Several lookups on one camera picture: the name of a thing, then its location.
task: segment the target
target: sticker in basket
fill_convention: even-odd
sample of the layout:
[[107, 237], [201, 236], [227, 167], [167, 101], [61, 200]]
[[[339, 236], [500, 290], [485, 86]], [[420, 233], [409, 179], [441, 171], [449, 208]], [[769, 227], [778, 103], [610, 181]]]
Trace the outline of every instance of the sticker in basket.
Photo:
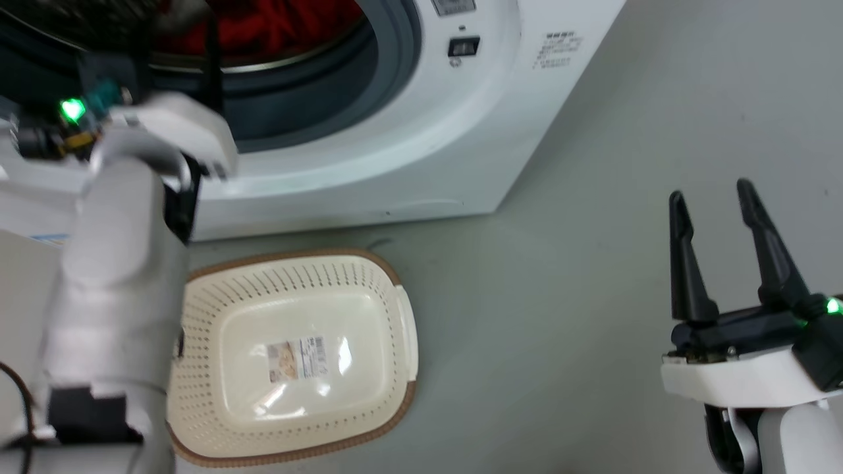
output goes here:
[[313, 379], [328, 374], [328, 357], [323, 337], [303, 337], [294, 341], [266, 345], [269, 381]]

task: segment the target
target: gray sticker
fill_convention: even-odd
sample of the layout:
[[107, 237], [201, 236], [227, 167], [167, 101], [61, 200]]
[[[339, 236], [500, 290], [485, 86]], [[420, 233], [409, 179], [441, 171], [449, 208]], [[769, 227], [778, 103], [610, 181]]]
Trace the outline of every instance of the gray sticker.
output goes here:
[[473, 12], [477, 9], [474, 0], [433, 0], [433, 6], [441, 17]]

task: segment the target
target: washing machine label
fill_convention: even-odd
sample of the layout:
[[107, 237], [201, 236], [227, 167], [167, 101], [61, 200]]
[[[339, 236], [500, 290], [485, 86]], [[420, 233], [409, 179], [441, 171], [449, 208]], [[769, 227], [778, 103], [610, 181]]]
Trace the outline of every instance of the washing machine label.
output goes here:
[[473, 12], [477, 9], [474, 0], [433, 0], [433, 6], [441, 17]]
[[579, 51], [583, 37], [576, 31], [554, 31], [545, 34], [539, 53], [533, 61], [533, 69], [565, 67], [571, 63], [574, 53]]
[[304, 337], [266, 345], [269, 381], [313, 379], [328, 374], [328, 357], [323, 337]]

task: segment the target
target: black cable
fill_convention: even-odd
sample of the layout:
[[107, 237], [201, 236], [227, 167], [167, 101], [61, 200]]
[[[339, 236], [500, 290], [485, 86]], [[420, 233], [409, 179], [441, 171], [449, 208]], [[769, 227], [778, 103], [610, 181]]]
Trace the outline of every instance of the black cable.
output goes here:
[[21, 463], [21, 474], [29, 474], [32, 467], [32, 444], [35, 441], [35, 420], [32, 418], [32, 394], [26, 388], [24, 380], [20, 378], [8, 365], [0, 362], [0, 370], [2, 370], [18, 387], [20, 398], [24, 402], [24, 416], [26, 417], [26, 437], [24, 438], [24, 461]]

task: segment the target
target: beige basket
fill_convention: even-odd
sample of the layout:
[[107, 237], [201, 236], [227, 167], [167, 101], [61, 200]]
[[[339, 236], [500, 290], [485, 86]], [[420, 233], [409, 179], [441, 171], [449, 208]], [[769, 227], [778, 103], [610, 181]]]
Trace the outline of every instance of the beige basket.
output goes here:
[[341, 450], [391, 430], [412, 402], [416, 324], [392, 268], [360, 250], [262, 256], [195, 273], [168, 422], [206, 467]]

